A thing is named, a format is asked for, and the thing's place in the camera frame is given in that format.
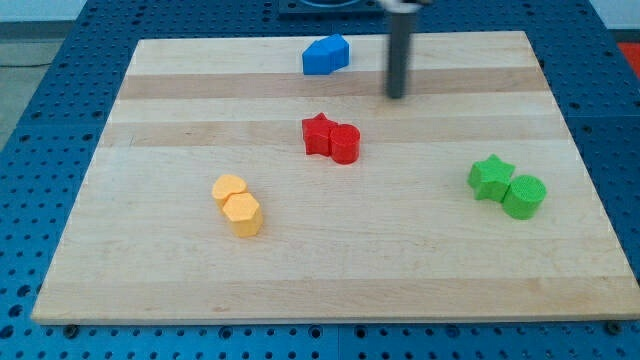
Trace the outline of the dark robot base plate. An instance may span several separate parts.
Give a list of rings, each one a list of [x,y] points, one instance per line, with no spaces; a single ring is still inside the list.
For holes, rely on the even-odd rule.
[[[278,0],[280,17],[382,15],[375,0]]]

